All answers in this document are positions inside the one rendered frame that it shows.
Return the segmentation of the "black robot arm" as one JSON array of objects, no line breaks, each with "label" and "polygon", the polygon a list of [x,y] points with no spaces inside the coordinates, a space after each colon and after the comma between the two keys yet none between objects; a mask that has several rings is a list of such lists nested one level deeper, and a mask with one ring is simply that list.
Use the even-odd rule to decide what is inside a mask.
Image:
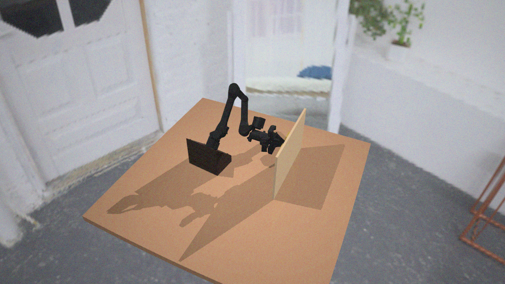
[{"label": "black robot arm", "polygon": [[[239,97],[241,99],[241,121],[239,125],[239,134],[241,136],[248,136],[247,139],[249,142],[251,140],[257,140],[261,131],[257,131],[256,129],[261,130],[264,127],[265,120],[261,117],[254,116],[254,120],[251,125],[248,124],[248,97],[240,90],[237,83],[231,83],[228,88],[228,99],[226,101],[226,105],[221,117],[219,124],[217,125],[215,131],[209,133],[209,138],[206,143],[206,147],[217,150],[219,147],[219,142],[222,137],[225,137],[228,134],[229,127],[227,127],[228,119],[230,116],[230,112],[232,110],[234,100]],[[250,132],[251,131],[251,132]],[[250,134],[249,134],[250,133]],[[261,138],[260,145],[262,146],[262,152],[267,152],[268,138]]]}]

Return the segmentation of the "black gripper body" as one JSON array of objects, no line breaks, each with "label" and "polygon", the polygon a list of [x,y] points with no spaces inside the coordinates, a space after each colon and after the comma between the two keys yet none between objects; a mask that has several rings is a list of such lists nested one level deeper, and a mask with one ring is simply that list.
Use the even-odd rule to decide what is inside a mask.
[{"label": "black gripper body", "polygon": [[268,152],[269,154],[271,154],[271,155],[272,155],[272,153],[273,153],[273,151],[274,151],[274,149],[275,149],[275,148],[274,148],[274,149],[272,149],[273,144],[275,143],[275,142],[273,142],[273,137],[274,137],[274,135],[276,134],[276,133],[275,133],[275,132],[273,132],[273,131],[275,131],[275,130],[276,130],[276,126],[275,126],[275,125],[271,125],[271,126],[270,126],[270,128],[269,128],[269,130],[267,131],[267,133],[266,133],[266,131],[260,132],[259,137],[258,137],[258,141],[259,141],[259,142],[260,142],[260,139],[261,139],[261,138],[268,138],[268,139],[269,139],[269,140],[267,141],[267,145],[269,145],[269,144],[270,144],[270,146],[267,148],[267,152]]}]

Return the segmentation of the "tan flat board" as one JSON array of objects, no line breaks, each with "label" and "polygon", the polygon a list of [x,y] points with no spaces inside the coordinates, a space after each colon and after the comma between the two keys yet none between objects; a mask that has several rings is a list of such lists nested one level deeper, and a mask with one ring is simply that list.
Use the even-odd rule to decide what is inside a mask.
[{"label": "tan flat board", "polygon": [[289,170],[291,169],[298,152],[301,150],[303,128],[305,122],[306,108],[301,112],[296,124],[289,133],[284,144],[275,157],[275,169],[273,178],[272,199],[276,197],[279,189],[284,182]]}]

